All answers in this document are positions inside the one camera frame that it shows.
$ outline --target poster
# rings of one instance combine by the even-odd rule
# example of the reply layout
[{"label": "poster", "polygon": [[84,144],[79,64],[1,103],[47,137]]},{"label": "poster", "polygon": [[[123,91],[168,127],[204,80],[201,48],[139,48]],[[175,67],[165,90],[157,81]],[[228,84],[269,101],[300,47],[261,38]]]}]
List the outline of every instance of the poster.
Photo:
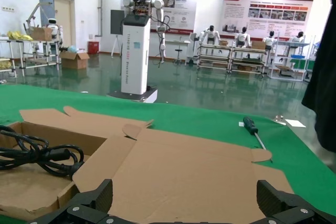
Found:
[{"label": "poster", "polygon": [[[194,32],[197,0],[163,0],[164,15],[170,18],[171,28],[167,33],[189,35]],[[156,18],[155,8],[152,16]],[[151,21],[151,30],[156,31],[157,22]]]},{"label": "poster", "polygon": [[220,22],[220,36],[234,38],[247,27],[252,40],[261,40],[280,33],[288,40],[298,32],[305,32],[313,0],[224,0]]}]

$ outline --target screwdriver shaft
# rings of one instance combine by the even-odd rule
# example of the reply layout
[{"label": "screwdriver shaft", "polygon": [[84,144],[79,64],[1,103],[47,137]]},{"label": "screwdriver shaft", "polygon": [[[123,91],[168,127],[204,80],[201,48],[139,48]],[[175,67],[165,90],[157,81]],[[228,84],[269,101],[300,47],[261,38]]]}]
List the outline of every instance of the screwdriver shaft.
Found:
[{"label": "screwdriver shaft", "polygon": [[266,147],[264,146],[264,143],[261,141],[259,135],[258,135],[257,133],[254,133],[254,136],[256,136],[256,138],[257,138],[259,144],[262,146],[262,148],[263,148],[264,150],[266,150]]}]

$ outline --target green tablecloth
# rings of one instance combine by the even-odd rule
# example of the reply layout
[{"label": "green tablecloth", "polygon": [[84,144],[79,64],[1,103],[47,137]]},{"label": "green tablecloth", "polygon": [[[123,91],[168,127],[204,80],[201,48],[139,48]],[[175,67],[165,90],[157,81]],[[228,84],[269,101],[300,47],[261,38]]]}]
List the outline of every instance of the green tablecloth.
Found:
[{"label": "green tablecloth", "polygon": [[[244,114],[172,104],[136,103],[31,86],[0,85],[0,124],[21,121],[19,110],[55,108],[62,111],[65,105],[82,111],[131,119],[145,121],[154,119],[154,129],[210,138],[250,148],[260,147],[255,137],[238,126]],[[336,215],[336,175],[289,127],[261,116],[251,115],[251,118],[259,128],[259,135],[265,146],[273,153],[274,163],[262,164],[282,170],[296,194],[320,210]],[[0,224],[3,223],[13,221],[0,217]]]}]

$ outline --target screwdriver handle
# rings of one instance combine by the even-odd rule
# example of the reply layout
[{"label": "screwdriver handle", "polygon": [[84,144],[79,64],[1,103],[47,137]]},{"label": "screwdriver handle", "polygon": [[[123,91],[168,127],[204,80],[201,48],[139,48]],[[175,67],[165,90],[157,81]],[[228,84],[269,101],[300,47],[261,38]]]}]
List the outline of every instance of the screwdriver handle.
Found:
[{"label": "screwdriver handle", "polygon": [[254,121],[249,118],[248,116],[243,118],[244,122],[244,127],[247,129],[247,131],[251,134],[254,135],[255,133],[258,134],[258,129],[256,128]]}]

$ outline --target black jacket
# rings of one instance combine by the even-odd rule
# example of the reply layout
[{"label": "black jacket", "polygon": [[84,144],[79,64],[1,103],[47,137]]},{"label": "black jacket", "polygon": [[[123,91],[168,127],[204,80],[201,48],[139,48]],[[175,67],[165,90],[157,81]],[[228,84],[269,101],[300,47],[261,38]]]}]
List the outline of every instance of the black jacket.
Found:
[{"label": "black jacket", "polygon": [[336,153],[336,0],[331,1],[331,11],[302,104],[316,113],[315,130],[322,147]]}]

